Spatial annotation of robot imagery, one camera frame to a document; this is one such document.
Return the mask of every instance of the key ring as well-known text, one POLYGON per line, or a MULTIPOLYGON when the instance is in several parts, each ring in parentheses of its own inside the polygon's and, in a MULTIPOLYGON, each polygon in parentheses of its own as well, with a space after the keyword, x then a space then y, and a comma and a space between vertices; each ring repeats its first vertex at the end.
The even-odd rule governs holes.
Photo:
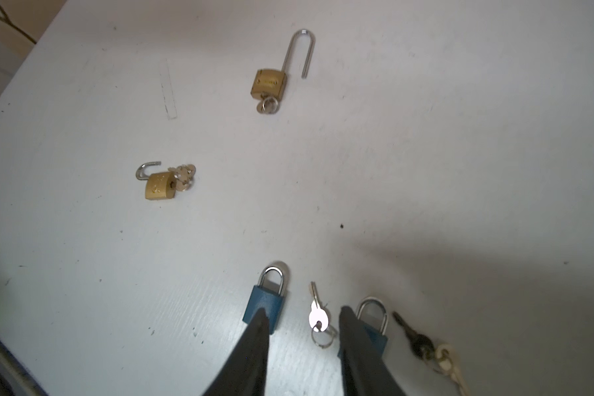
POLYGON ((318 331, 317 333, 327 333, 328 335, 330 335, 330 342, 328 342, 327 344, 320 344, 317 342, 317 340, 315 340, 315 328, 316 327, 317 326, 310 329, 310 338, 312 338, 312 342, 315 343, 315 345, 317 345, 321 349, 329 348, 333 344, 334 338, 336 338, 336 335, 337 335, 336 329, 333 328, 333 326, 331 324, 329 324, 328 328, 325 329, 324 331, 318 331))
POLYGON ((262 99, 260 109, 262 114, 275 114, 277 113, 277 110, 279 110, 279 101, 275 96, 267 96, 266 98, 262 99), (273 103, 273 106, 268 108, 267 104, 270 102, 273 103))

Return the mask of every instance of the dark key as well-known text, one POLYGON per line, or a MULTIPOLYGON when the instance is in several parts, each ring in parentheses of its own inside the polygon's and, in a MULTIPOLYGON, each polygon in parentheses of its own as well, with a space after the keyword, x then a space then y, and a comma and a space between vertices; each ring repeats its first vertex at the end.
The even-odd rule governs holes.
POLYGON ((396 323, 405 330, 405 336, 409 340, 409 346, 412 348, 412 353, 420 360, 432 360, 436 351, 431 338, 411 328, 397 313, 392 313, 396 323))

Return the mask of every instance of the silver key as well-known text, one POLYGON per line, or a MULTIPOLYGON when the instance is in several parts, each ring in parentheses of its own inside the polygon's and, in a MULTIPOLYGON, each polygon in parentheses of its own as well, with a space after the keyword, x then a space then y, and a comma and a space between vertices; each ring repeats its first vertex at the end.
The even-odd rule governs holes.
POLYGON ((328 318, 328 314, 321 307, 321 300, 319 300, 319 294, 317 293, 317 286, 315 285, 315 282, 310 282, 310 294, 312 294, 312 298, 314 299, 310 305, 311 311, 310 315, 308 316, 310 328, 316 333, 319 331, 325 331, 328 328, 330 319, 328 318))

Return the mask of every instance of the blue padlock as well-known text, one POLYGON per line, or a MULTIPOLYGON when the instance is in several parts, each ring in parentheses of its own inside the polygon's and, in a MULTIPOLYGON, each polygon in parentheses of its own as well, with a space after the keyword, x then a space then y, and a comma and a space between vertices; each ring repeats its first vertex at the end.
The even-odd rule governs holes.
POLYGON ((380 322, 380 330, 377 330, 370 326, 369 324, 363 322, 363 327, 367 332, 367 336, 370 337, 370 341, 372 341, 372 345, 380 356, 382 353, 385 352, 385 346, 387 346, 387 337, 385 337, 385 328, 387 327, 387 310, 385 309, 385 305, 383 305, 382 301, 380 301, 376 297, 365 297, 363 301, 358 303, 358 308, 356 309, 356 318, 361 320, 361 313, 363 313, 363 308, 367 304, 376 304, 382 310, 382 321, 380 322))
POLYGON ((266 316, 269 318, 269 334, 275 331, 275 325, 279 314, 282 312, 282 305, 284 305, 284 274, 282 270, 275 265, 269 265, 264 268, 260 275, 260 281, 253 287, 251 297, 249 297, 249 304, 246 305, 245 316, 242 321, 248 324, 258 309, 264 308, 266 316), (275 293, 269 289, 264 288, 263 283, 266 274, 269 271, 277 271, 279 273, 279 292, 275 293))

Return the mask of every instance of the padlock body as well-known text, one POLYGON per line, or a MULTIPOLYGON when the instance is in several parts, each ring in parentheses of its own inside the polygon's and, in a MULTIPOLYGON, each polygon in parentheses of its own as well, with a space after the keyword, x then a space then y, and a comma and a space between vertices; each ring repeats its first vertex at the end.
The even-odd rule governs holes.
POLYGON ((284 297, 261 286, 255 285, 249 297, 249 304, 246 305, 245 316, 242 321, 248 324, 258 309, 264 308, 266 316, 269 318, 269 334, 275 331, 275 325, 279 314, 282 312, 284 297))
POLYGON ((286 73, 274 69, 259 69, 253 81, 251 96, 259 100, 268 96, 282 100, 285 85, 286 73))
POLYGON ((176 193, 174 172, 152 173, 145 185, 145 198, 148 200, 168 200, 176 193))
MULTIPOLYGON (((378 352, 378 354, 382 357, 382 354, 385 352, 385 347, 387 346, 387 337, 382 335, 380 333, 380 331, 373 328, 372 326, 365 323, 364 321, 361 321, 361 323, 363 324, 363 328, 365 329, 365 332, 367 333, 367 337, 370 339, 370 341, 372 342, 372 345, 376 349, 376 352, 378 352)), ((337 357, 341 358, 341 349, 340 348, 339 348, 339 352, 337 353, 337 357)))

